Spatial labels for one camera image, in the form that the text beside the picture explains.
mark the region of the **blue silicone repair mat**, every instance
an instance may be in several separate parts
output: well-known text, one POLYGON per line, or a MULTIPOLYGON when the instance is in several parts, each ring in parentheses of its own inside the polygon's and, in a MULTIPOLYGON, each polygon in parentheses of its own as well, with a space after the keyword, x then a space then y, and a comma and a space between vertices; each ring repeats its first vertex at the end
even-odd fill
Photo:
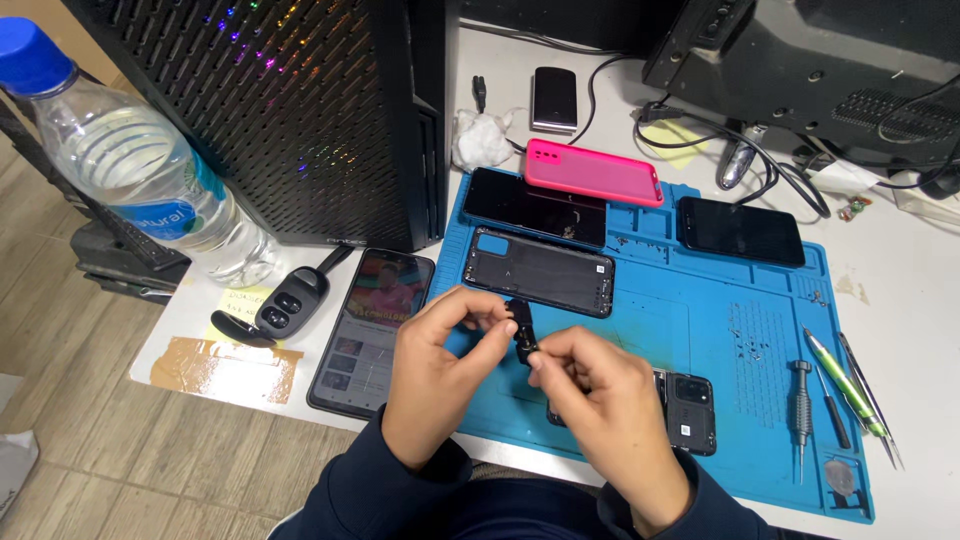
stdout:
MULTIPOLYGON (((461 212, 468 184, 465 175, 431 298, 463 282, 474 229, 461 212)), ((707 378, 713 384, 717 451, 697 459, 720 485, 736 497, 871 523, 860 428, 852 412, 838 405, 853 446, 842 450, 816 373, 807 378, 814 433, 805 450, 803 485, 787 428, 788 363, 817 363, 801 323, 846 363, 836 337, 840 325, 826 252, 805 243, 806 266, 799 269, 691 252, 676 239, 674 208, 681 197, 700 192, 664 184, 663 194, 659 209, 609 204, 603 253, 616 264, 611 316, 596 319, 531 303, 535 334, 583 325, 656 367, 707 378), (827 485, 823 466, 831 459, 851 466, 857 490, 852 496, 836 495, 827 485)), ((461 356, 476 339, 454 330, 446 347, 461 356)), ((584 460, 569 430, 547 422, 546 398, 527 385, 528 374, 511 348, 481 384, 458 431, 584 460)), ((836 386, 828 384, 839 398, 836 386)))

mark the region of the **hand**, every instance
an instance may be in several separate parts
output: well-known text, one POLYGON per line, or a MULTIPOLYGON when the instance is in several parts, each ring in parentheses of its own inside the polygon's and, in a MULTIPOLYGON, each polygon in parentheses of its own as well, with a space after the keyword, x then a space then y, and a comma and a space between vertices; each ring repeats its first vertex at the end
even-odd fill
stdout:
POLYGON ((637 531, 650 537, 673 525, 693 490, 670 448, 650 364, 582 327, 552 333, 538 347, 530 384, 543 389, 587 461, 630 503, 637 531))
POLYGON ((400 327, 381 430, 390 451, 418 471, 453 434, 480 382, 507 354, 516 322, 503 299, 457 285, 400 327), (463 358, 444 342, 458 323, 486 333, 463 358))

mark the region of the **yellow sticky note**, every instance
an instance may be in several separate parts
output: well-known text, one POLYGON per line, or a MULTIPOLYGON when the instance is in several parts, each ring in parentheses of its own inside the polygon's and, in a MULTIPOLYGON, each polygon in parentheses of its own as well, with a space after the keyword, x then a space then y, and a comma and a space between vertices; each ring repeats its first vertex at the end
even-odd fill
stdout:
MULTIPOLYGON (((654 122, 647 129, 643 130, 643 136, 664 144, 690 142, 691 140, 697 140, 703 137, 672 120, 658 120, 654 122)), ((647 148, 667 160, 667 162, 677 170, 683 170, 684 167, 689 165, 701 152, 707 150, 709 145, 710 141, 704 141, 695 146, 687 146, 686 148, 657 148, 656 146, 647 146, 647 148)))
MULTIPOLYGON (((227 289, 224 291, 224 296, 220 298, 217 309, 226 311, 238 319, 252 323, 257 311, 260 310, 260 306, 270 297, 270 293, 272 292, 274 292, 273 289, 261 285, 244 287, 242 289, 227 289)), ((226 337, 214 328, 212 324, 206 327, 204 339, 236 343, 236 341, 226 337)), ((276 345, 281 347, 283 342, 277 341, 276 345)))

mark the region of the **green screwdriver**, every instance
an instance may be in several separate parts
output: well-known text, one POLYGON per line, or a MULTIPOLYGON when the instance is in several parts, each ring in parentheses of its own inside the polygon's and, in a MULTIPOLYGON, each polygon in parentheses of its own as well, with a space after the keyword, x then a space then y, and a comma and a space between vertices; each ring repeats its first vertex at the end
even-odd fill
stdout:
POLYGON ((863 424, 863 427, 877 437, 886 437, 888 435, 887 429, 883 426, 883 423, 880 422, 876 411, 870 406, 867 398, 856 389, 853 381, 847 377, 847 373, 844 372, 843 367, 840 366, 840 362, 830 354, 830 351, 827 350, 827 347, 824 347, 823 343, 816 337, 813 337, 813 334, 810 333, 806 327, 804 327, 804 334, 810 342, 813 354, 820 360, 820 364, 827 370, 830 378, 836 382, 837 388, 840 389, 840 393, 847 399, 850 408, 860 417, 860 423, 863 424))

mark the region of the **person's left hand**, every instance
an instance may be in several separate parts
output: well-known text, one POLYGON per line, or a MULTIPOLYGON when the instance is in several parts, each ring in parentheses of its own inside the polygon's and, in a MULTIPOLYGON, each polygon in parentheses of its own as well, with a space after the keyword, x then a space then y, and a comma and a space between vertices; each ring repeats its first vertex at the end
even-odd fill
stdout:
POLYGON ((400 327, 380 428, 387 447, 411 470, 421 469, 453 434, 480 382, 507 354, 516 332, 509 314, 499 296, 457 285, 400 327), (486 333, 463 358, 444 349, 459 323, 486 333))

